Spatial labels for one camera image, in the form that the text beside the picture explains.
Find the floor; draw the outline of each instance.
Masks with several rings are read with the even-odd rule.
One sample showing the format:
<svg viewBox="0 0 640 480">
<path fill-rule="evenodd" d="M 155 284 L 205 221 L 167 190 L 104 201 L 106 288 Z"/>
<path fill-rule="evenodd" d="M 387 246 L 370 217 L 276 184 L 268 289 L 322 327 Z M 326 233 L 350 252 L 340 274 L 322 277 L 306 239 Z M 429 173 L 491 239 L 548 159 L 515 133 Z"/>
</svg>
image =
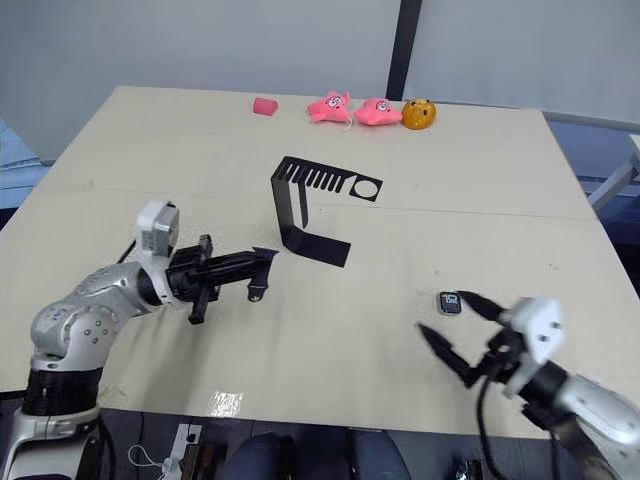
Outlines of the floor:
<svg viewBox="0 0 640 480">
<path fill-rule="evenodd" d="M 6 449 L 9 418 L 19 405 L 18 399 L 0 402 L 0 452 Z M 225 446 L 227 460 L 249 437 L 275 432 L 294 439 L 301 480 L 338 480 L 343 478 L 339 473 L 345 471 L 342 465 L 346 465 L 349 438 L 349 430 L 345 427 L 142 414 L 113 409 L 103 409 L 103 415 L 116 445 L 116 478 L 119 480 L 133 480 L 137 474 L 140 480 L 157 479 L 161 473 L 159 468 L 140 468 L 136 472 L 136 467 L 127 460 L 127 450 L 139 443 L 153 461 L 161 463 L 169 455 L 180 423 L 202 425 L 201 442 Z M 389 434 L 414 480 L 453 480 L 463 460 L 480 458 L 480 443 L 476 436 L 401 431 Z M 494 438 L 492 448 L 498 465 L 510 478 L 551 480 L 549 442 Z M 560 464 L 563 480 L 582 479 L 573 459 L 564 450 Z M 223 470 L 224 462 L 216 472 L 216 479 Z"/>
</svg>

